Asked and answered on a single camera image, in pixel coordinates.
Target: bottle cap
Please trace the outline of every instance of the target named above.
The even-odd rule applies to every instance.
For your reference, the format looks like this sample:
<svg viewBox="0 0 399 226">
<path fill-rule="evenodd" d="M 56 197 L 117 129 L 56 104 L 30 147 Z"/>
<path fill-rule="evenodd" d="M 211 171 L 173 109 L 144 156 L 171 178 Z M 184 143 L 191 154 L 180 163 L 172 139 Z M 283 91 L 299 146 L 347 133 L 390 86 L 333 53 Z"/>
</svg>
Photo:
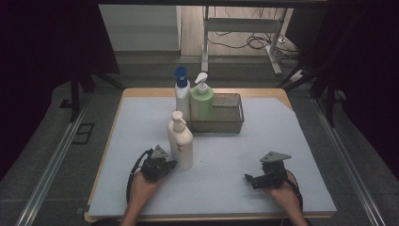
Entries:
<svg viewBox="0 0 399 226">
<path fill-rule="evenodd" d="M 199 83 L 197 85 L 198 87 L 198 93 L 200 94 L 205 94 L 208 92 L 208 85 L 206 85 L 205 81 L 208 78 L 207 73 L 200 73 L 199 76 L 196 79 L 196 83 Z"/>
<path fill-rule="evenodd" d="M 182 111 L 174 111 L 172 113 L 172 120 L 173 120 L 173 130 L 175 132 L 181 132 L 185 129 L 186 122 L 183 119 Z"/>
<path fill-rule="evenodd" d="M 176 77 L 176 85 L 179 88 L 185 88 L 187 86 L 187 78 L 185 77 L 186 72 L 187 69 L 185 67 L 179 67 L 176 69 L 174 75 Z"/>
</svg>

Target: white tabletop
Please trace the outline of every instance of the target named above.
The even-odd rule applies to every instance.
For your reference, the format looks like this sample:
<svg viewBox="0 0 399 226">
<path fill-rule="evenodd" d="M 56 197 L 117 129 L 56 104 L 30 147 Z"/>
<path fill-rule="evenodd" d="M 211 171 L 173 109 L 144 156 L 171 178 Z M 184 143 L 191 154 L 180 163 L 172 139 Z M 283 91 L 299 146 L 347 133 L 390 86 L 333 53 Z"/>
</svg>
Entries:
<svg viewBox="0 0 399 226">
<path fill-rule="evenodd" d="M 327 191 L 295 112 L 275 98 L 242 98 L 240 134 L 194 134 L 194 166 L 173 169 L 143 209 L 145 218 L 281 216 L 282 211 L 244 174 L 261 176 L 268 152 L 284 160 L 304 199 L 304 214 L 331 216 L 336 207 Z M 174 97 L 125 97 L 112 131 L 88 215 L 121 217 L 130 170 L 139 156 L 159 144 L 170 154 L 167 124 Z"/>
</svg>

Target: blue bottle cap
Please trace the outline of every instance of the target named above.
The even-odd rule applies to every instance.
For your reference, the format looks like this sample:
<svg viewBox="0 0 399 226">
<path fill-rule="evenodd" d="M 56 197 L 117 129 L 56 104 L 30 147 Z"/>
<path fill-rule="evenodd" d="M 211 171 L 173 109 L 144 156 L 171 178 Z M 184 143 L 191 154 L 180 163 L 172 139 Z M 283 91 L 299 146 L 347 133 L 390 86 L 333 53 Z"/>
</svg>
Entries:
<svg viewBox="0 0 399 226">
<path fill-rule="evenodd" d="M 176 69 L 175 77 L 176 78 L 176 85 L 179 88 L 185 88 L 187 86 L 187 78 L 185 77 L 185 73 L 187 69 L 185 67 L 179 67 Z"/>
</svg>

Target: human hand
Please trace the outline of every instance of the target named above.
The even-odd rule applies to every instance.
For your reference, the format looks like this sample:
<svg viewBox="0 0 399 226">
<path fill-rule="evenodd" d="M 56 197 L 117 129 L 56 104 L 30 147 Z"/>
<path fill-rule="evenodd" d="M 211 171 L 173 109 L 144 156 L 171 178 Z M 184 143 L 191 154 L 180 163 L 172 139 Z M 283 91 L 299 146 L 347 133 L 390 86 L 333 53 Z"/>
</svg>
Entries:
<svg viewBox="0 0 399 226">
<path fill-rule="evenodd" d="M 136 172 L 130 189 L 129 204 L 143 207 L 164 181 L 165 177 L 156 182 L 148 182 L 141 171 Z"/>
<path fill-rule="evenodd" d="M 144 205 L 151 199 L 158 187 L 165 181 L 165 177 L 152 183 L 146 181 L 143 173 L 135 173 L 130 189 L 130 200 L 123 215 L 120 226 L 136 225 L 137 217 Z"/>
<path fill-rule="evenodd" d="M 288 180 L 297 186 L 294 175 L 287 170 Z M 294 189 L 284 182 L 278 188 L 267 188 L 264 192 L 269 194 L 276 205 L 278 205 L 290 218 L 295 226 L 308 225 L 307 221 L 302 216 L 299 199 L 294 192 Z"/>
</svg>

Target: gray carpet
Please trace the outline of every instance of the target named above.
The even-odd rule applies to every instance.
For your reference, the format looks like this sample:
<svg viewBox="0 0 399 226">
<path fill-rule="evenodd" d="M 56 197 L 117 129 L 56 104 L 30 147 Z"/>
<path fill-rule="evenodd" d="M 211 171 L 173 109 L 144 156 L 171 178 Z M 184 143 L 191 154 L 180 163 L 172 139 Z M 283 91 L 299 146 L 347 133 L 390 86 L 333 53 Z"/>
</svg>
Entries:
<svg viewBox="0 0 399 226">
<path fill-rule="evenodd" d="M 199 63 L 123 64 L 121 75 L 111 75 L 126 87 L 173 87 L 174 70 L 184 65 L 194 81 Z M 273 88 L 283 77 L 272 74 L 267 64 L 210 64 L 208 84 L 214 88 Z M 118 109 L 122 91 L 93 76 L 97 88 L 90 94 L 88 112 L 82 123 L 94 123 L 87 145 L 71 145 L 39 210 L 34 225 L 89 225 L 83 219 L 105 144 Z M 331 140 L 309 95 L 310 84 L 289 92 L 294 111 L 309 142 L 316 163 L 335 201 L 333 218 L 314 218 L 314 225 L 372 225 L 354 191 Z M 59 108 L 70 98 L 70 86 L 54 91 L 53 103 L 35 135 L 8 175 L 0 183 L 0 225 L 14 225 L 30 193 L 50 160 L 60 137 L 69 125 L 70 109 Z M 340 105 L 335 107 L 337 131 L 350 153 L 361 178 L 370 189 L 386 225 L 399 221 L 399 185 L 367 140 L 347 119 Z M 207 222 L 196 225 L 216 225 Z M 235 222 L 233 225 L 267 225 L 264 221 Z"/>
</svg>

